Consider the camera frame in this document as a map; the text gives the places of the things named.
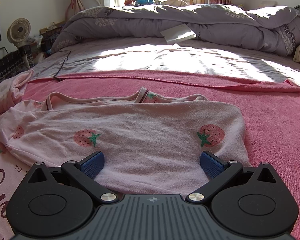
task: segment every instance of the bed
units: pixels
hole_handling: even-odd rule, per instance
[[[160,28],[173,27],[184,22],[185,18],[179,16],[176,19],[171,14],[170,20],[162,19],[162,12],[158,12],[160,8],[176,12],[175,8],[159,7],[145,12],[156,14],[156,17],[143,15],[141,20],[137,14],[139,11],[134,11],[134,18],[131,17],[134,9],[98,7],[77,14],[53,45],[55,53],[33,68],[34,75],[23,100],[42,102],[51,92],[75,98],[127,96],[143,86],[168,97],[199,93],[212,101],[234,104],[242,111],[246,123],[244,144],[250,163],[256,166],[261,161],[271,162],[300,209],[300,64],[291,57],[291,48],[300,43],[298,14],[287,7],[279,9],[284,23],[277,22],[277,30],[269,38],[266,28],[259,25],[270,24],[267,20],[271,18],[270,12],[259,17],[256,15],[260,12],[247,14],[231,8],[239,15],[232,17],[231,13],[226,14],[229,7],[216,6],[214,10],[222,11],[230,21],[237,21],[231,23],[236,27],[247,28],[247,31],[252,28],[252,32],[257,29],[254,35],[258,41],[252,42],[255,48],[248,49],[251,37],[242,35],[235,39],[231,33],[224,36],[225,43],[232,46],[216,44],[218,39],[212,36],[210,42],[206,41],[207,34],[203,35],[201,25],[204,24],[201,23],[190,23],[196,30],[197,40],[167,45],[158,34]],[[189,11],[182,10],[181,14],[187,14],[188,21],[194,21]],[[117,18],[110,18],[116,13]],[[93,25],[87,22],[80,27],[80,19],[108,30],[90,29]],[[239,23],[242,19],[250,23]],[[125,24],[115,25],[121,20]],[[149,22],[155,27],[144,28],[144,37],[140,37],[140,33],[134,30],[135,26],[148,26]],[[5,155],[0,155],[0,165],[5,162],[4,158]],[[15,163],[14,172],[26,174],[29,166],[20,159]],[[19,178],[11,176],[9,179],[10,186],[16,188]],[[12,193],[5,192],[4,197],[0,195],[0,237],[7,239],[12,232],[3,217],[2,207],[6,206],[4,201]],[[292,234],[300,239],[300,212]]]

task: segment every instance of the brown lettering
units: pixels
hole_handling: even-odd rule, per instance
[[[0,172],[2,172],[2,179],[0,181],[0,184],[1,184],[3,182],[4,177],[6,176],[6,174],[5,174],[4,170],[2,170],[2,169],[0,169]]]
[[[6,197],[5,194],[0,195],[0,201],[3,200],[5,197]],[[3,206],[3,207],[2,207],[2,210],[1,210],[1,217],[2,217],[2,218],[7,218],[7,216],[4,215],[3,213],[5,213],[5,211],[6,211],[6,209],[7,209],[8,203],[9,203],[9,201],[5,201],[5,202],[3,202],[2,204],[0,204],[0,207]]]

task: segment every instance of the strawberry print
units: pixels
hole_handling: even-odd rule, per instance
[[[33,106],[34,106],[34,108],[39,108],[42,106],[42,102],[34,102]]]
[[[143,100],[144,103],[158,103],[159,99],[158,96],[152,93],[148,93],[145,100]]]
[[[200,128],[197,135],[201,140],[201,147],[213,147],[223,140],[225,132],[217,125],[207,124]]]
[[[0,154],[6,154],[7,153],[7,149],[6,147],[3,145],[3,143],[0,143]]]
[[[80,130],[74,134],[73,140],[82,147],[90,147],[92,144],[95,147],[100,135],[95,130]]]
[[[14,133],[14,135],[12,135],[12,138],[20,139],[24,134],[25,130],[20,125],[18,125],[16,132]]]

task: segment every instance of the blue textured pad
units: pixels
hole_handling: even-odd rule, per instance
[[[221,163],[204,152],[202,152],[200,156],[200,166],[211,179],[215,178],[224,171],[224,167]]]
[[[105,156],[102,152],[93,156],[91,159],[81,165],[80,171],[86,174],[91,179],[94,179],[105,165]]]

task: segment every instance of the gray bed sheet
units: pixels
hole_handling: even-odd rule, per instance
[[[107,70],[170,70],[283,82],[300,86],[300,64],[261,51],[188,40],[167,45],[163,38],[112,38],[69,46],[59,75]],[[36,65],[33,79],[52,77],[68,52],[58,52]]]

